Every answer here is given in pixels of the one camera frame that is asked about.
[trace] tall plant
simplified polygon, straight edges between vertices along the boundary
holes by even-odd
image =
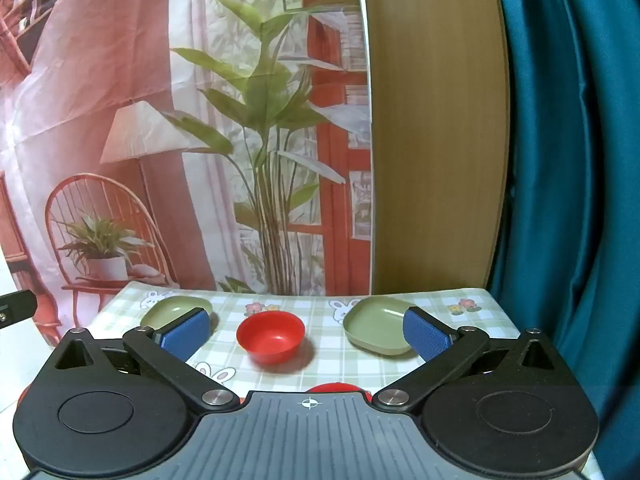
[[[303,167],[338,184],[344,184],[345,179],[328,165],[292,151],[292,136],[296,132],[328,120],[309,102],[310,67],[303,64],[292,72],[278,61],[278,56],[296,16],[354,7],[359,0],[317,0],[311,6],[297,9],[288,9],[287,0],[281,0],[282,12],[269,18],[245,0],[217,1],[259,40],[260,56],[254,69],[250,73],[238,72],[228,62],[192,48],[173,51],[233,87],[234,95],[216,88],[200,91],[220,113],[242,127],[250,170],[245,173],[241,169],[233,144],[212,125],[179,111],[166,113],[165,117],[204,142],[208,152],[224,156],[233,165],[248,197],[246,202],[234,204],[236,221],[258,233],[268,290],[273,294],[295,294],[300,292],[302,282],[302,251],[298,234],[291,231],[290,215],[311,200],[319,186],[314,179],[295,187],[296,173]],[[254,145],[248,142],[250,136],[259,137],[259,148],[253,152],[249,148]]]

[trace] teal curtain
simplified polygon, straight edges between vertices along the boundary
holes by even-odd
[[[502,5],[513,135],[490,290],[587,391],[606,480],[638,480],[640,1]]]

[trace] bunny print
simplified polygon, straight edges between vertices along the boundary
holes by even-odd
[[[146,298],[140,301],[140,309],[146,310],[148,308],[151,308],[158,301],[164,300],[164,298],[170,298],[171,296],[175,296],[175,292],[169,290],[167,292],[161,292],[160,294],[158,294],[157,290],[150,290],[146,294]]]
[[[334,310],[334,320],[338,324],[342,324],[344,316],[358,303],[360,300],[351,300],[349,303],[344,304],[339,300],[330,300],[329,306]]]
[[[211,366],[209,365],[209,363],[205,363],[205,362],[196,364],[194,368],[196,368],[196,370],[199,371],[201,374],[206,375],[208,378],[213,379],[217,383],[221,383],[221,384],[225,383],[229,379],[232,379],[233,376],[236,374],[235,368],[224,368],[219,372],[213,373],[211,371]]]

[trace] green leaf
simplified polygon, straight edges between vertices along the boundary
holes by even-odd
[[[87,238],[90,236],[91,229],[86,224],[65,224],[63,222],[59,222],[59,224],[65,226],[68,233],[74,238]]]
[[[293,92],[291,99],[287,102],[285,107],[280,110],[275,119],[277,121],[286,120],[289,114],[292,114],[294,111],[298,110],[304,103],[306,103],[309,92],[311,89],[311,76],[309,73],[308,67],[303,67],[300,70],[300,84],[296,91]]]
[[[255,291],[245,282],[241,282],[240,280],[236,280],[235,278],[230,278],[229,276],[225,276],[225,280],[233,292],[240,292],[242,294],[255,294]]]
[[[134,246],[153,247],[152,243],[147,242],[146,240],[141,240],[140,238],[136,238],[133,236],[125,236],[124,238],[121,238],[120,241],[125,244],[134,245]]]
[[[301,186],[293,192],[291,195],[291,201],[289,203],[289,210],[293,211],[295,208],[309,202],[316,194],[319,184],[310,184],[308,186]]]
[[[256,271],[260,271],[260,269],[262,268],[262,262],[260,261],[260,258],[258,258],[258,256],[253,254],[246,246],[241,246],[241,248],[242,248],[242,252],[245,254],[247,259],[249,260],[249,263],[252,264],[252,266],[254,266]]]
[[[270,54],[268,43],[262,42],[258,64],[247,80],[242,97],[248,110],[247,121],[251,128],[260,134],[263,142],[274,123],[274,117],[285,105],[287,83],[290,78],[289,69],[281,63],[276,63]]]
[[[280,0],[252,0],[251,4],[255,9],[275,9]]]
[[[62,247],[58,248],[58,250],[59,251],[77,251],[78,249],[81,249],[82,247],[84,247],[84,244],[82,242],[71,242],[71,243],[65,244]]]
[[[244,86],[246,85],[246,77],[235,72],[229,63],[213,59],[209,54],[201,50],[197,50],[196,48],[178,47],[172,48],[171,50],[188,62],[218,74],[222,79],[231,83],[239,91],[244,89]]]
[[[258,223],[258,217],[255,215],[255,211],[244,202],[234,202],[234,216],[236,222],[240,225],[250,227],[256,231],[260,230],[260,224]]]
[[[284,28],[289,25],[289,22],[293,18],[293,14],[278,14],[273,18],[268,19],[260,26],[260,38],[262,41],[271,43]]]
[[[221,92],[220,90],[216,90],[215,88],[200,90],[200,92],[220,113],[226,115],[229,119],[235,121],[241,126],[250,127],[250,124],[247,121],[246,106],[244,106],[240,101],[236,101],[231,96]]]
[[[278,155],[288,158],[289,160],[293,160],[294,162],[300,164],[300,166],[304,166],[305,168],[317,173],[318,175],[332,180],[336,184],[344,184],[346,182],[344,177],[340,173],[335,171],[334,168],[328,166],[324,162],[320,162],[315,158],[311,158],[310,156],[283,151],[279,151]]]
[[[306,106],[291,110],[285,117],[276,120],[276,124],[279,127],[286,128],[287,130],[311,128],[312,126],[328,122],[329,120],[326,117]]]
[[[267,150],[265,147],[260,148],[260,150],[255,153],[254,156],[254,168],[258,170],[262,167],[262,165],[267,160]]]
[[[213,153],[231,155],[234,152],[234,147],[229,139],[217,131],[213,126],[203,123],[201,120],[187,112],[164,112],[163,115],[174,126],[177,126],[185,132],[189,132],[191,135],[204,142],[210,147]]]
[[[93,218],[91,218],[89,215],[82,215],[82,221],[89,230],[95,231],[95,222]]]
[[[249,27],[258,38],[260,38],[260,27],[262,25],[262,16],[251,5],[241,2],[240,0],[218,0],[227,9],[234,13]]]

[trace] red window frame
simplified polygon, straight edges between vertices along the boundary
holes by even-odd
[[[315,0],[303,0],[308,6]],[[340,32],[309,17],[307,51],[311,58],[342,65]],[[311,101],[317,106],[344,104],[348,85],[366,86],[367,73],[338,72],[314,67]],[[318,160],[331,166],[346,180],[336,184],[320,181],[321,224],[295,225],[301,233],[322,235],[325,289],[328,296],[366,295],[370,290],[370,240],[352,237],[350,171],[370,171],[369,149],[349,148],[349,134],[334,124],[316,127]]]

